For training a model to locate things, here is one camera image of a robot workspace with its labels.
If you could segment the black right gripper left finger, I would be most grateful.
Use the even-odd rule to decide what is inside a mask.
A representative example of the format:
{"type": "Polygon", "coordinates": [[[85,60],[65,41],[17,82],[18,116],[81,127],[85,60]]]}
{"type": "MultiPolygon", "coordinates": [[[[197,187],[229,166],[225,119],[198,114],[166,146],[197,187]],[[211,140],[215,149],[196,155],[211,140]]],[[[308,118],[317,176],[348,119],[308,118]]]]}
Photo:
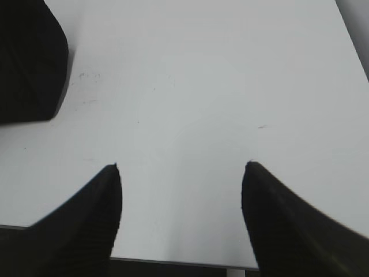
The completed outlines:
{"type": "Polygon", "coordinates": [[[1,276],[109,276],[122,213],[117,165],[55,211],[1,240],[1,276]]]}

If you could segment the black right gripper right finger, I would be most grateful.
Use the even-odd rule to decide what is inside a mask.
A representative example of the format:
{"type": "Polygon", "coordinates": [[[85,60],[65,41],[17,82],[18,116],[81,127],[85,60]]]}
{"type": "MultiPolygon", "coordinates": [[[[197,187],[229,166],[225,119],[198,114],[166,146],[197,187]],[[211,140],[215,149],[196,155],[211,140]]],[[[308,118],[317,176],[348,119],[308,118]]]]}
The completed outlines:
{"type": "Polygon", "coordinates": [[[368,276],[368,238],[304,201],[260,163],[246,164],[241,198],[261,276],[368,276]]]}

